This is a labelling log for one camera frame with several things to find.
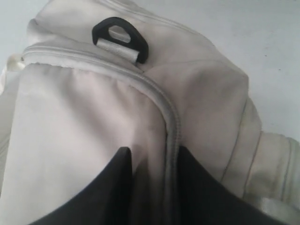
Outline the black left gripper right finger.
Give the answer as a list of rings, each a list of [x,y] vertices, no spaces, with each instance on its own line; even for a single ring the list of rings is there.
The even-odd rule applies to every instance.
[[[232,195],[181,146],[178,157],[183,225],[272,225],[274,220]]]

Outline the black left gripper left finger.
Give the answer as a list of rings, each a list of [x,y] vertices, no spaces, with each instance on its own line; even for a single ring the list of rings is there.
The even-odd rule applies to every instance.
[[[86,188],[34,224],[127,225],[132,179],[131,151],[121,147]]]

